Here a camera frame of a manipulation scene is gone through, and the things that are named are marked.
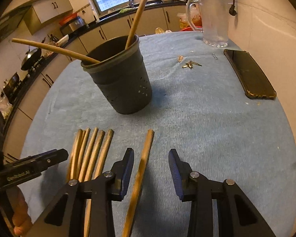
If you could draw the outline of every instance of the smartphone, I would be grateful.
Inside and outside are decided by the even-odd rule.
[[[276,91],[248,52],[225,49],[224,55],[236,72],[248,98],[275,99]]]

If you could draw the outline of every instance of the glass pitcher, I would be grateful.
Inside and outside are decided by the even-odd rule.
[[[194,25],[191,6],[199,6],[203,27]],[[194,31],[203,31],[203,42],[214,47],[228,45],[228,2],[226,0],[188,0],[187,20]]]

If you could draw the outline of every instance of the blue tablecloth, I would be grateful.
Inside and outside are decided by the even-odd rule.
[[[190,204],[175,194],[168,165],[171,148],[210,180],[234,179],[276,236],[289,236],[296,216],[296,146],[278,99],[248,99],[224,49],[204,44],[200,33],[160,34],[140,41],[153,89],[148,106],[132,115],[118,114],[80,61],[74,61],[38,110],[22,157],[55,148],[70,152],[78,128],[112,128],[104,170],[122,159],[127,147],[135,151],[128,194],[123,202],[113,203],[120,236],[145,135],[152,128],[155,137],[132,236],[186,236]],[[239,49],[232,42],[228,48]],[[203,66],[183,69],[189,60]],[[21,185],[33,220],[65,184],[67,166],[63,162]]]

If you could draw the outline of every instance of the black cable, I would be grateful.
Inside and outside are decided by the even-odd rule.
[[[232,3],[232,5],[231,5],[231,7],[230,7],[230,9],[229,9],[229,14],[231,15],[231,16],[236,16],[237,15],[237,12],[236,12],[236,10],[234,9],[234,0],[232,0],[233,1],[233,3]]]

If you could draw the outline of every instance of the gray cup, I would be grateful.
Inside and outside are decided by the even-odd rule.
[[[152,89],[141,51],[139,37],[125,50],[127,36],[116,37],[99,45],[87,56],[101,61],[82,61],[83,70],[100,88],[111,106],[121,114],[135,113],[152,98]]]

